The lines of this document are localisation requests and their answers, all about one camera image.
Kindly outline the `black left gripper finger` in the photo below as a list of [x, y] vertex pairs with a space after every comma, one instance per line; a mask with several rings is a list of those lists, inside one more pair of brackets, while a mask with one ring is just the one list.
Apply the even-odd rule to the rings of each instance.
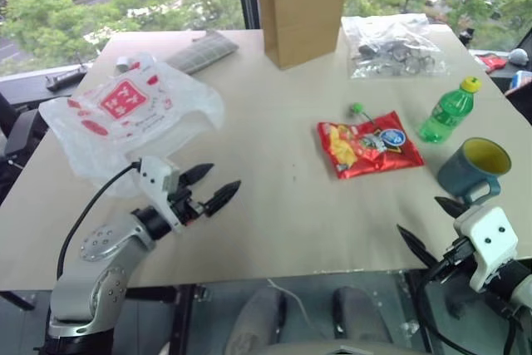
[[226, 204], [228, 204], [231, 199], [236, 195], [241, 185], [240, 180], [228, 183], [224, 185], [219, 190], [217, 190], [213, 197], [204, 203], [204, 214], [208, 217], [216, 214], [221, 210]]
[[202, 180], [214, 167], [212, 163], [198, 164], [180, 174], [179, 185], [194, 185]]

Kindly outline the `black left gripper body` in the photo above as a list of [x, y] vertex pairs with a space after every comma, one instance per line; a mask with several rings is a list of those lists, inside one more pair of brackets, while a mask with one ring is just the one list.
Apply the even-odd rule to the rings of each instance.
[[180, 177], [177, 187], [168, 195], [170, 208], [183, 226], [188, 226], [206, 214], [206, 205], [192, 198], [190, 187], [199, 180], [200, 178]]

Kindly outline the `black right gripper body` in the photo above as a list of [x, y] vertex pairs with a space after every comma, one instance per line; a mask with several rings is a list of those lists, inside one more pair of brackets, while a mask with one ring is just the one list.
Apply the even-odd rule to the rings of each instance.
[[460, 264], [471, 257], [475, 252], [475, 246], [469, 238], [460, 237], [444, 253], [443, 259], [434, 265], [430, 272], [434, 277], [445, 277], [456, 270]]

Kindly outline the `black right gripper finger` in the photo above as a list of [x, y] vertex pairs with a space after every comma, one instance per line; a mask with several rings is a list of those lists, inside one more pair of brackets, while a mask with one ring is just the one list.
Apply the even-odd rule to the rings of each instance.
[[406, 243], [408, 249], [427, 267], [432, 268], [437, 263], [438, 260], [427, 251], [425, 244], [415, 236], [410, 230], [405, 229], [404, 227], [397, 225], [400, 236]]
[[434, 200], [451, 218], [459, 218], [468, 210], [468, 205], [447, 197], [436, 196]]

